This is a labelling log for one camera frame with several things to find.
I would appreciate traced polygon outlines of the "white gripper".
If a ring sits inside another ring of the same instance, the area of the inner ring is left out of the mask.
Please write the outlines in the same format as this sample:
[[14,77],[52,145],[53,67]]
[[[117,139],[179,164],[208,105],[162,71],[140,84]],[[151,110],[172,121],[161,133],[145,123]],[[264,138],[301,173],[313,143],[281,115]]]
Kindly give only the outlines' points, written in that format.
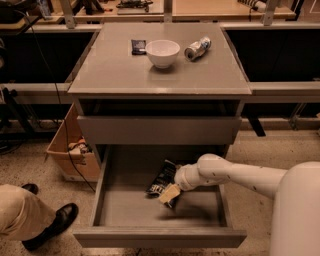
[[176,184],[169,184],[159,196],[159,201],[163,204],[180,195],[181,190],[190,191],[203,184],[204,178],[199,174],[196,164],[181,166],[175,174]]

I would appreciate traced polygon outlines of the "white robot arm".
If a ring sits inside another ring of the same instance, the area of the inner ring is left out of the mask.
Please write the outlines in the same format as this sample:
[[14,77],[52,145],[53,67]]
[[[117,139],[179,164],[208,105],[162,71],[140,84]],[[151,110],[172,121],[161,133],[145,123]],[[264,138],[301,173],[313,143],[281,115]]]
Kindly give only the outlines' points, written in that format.
[[160,195],[163,203],[183,191],[233,182],[274,201],[269,256],[320,256],[320,162],[290,169],[230,162],[204,154],[180,167]]

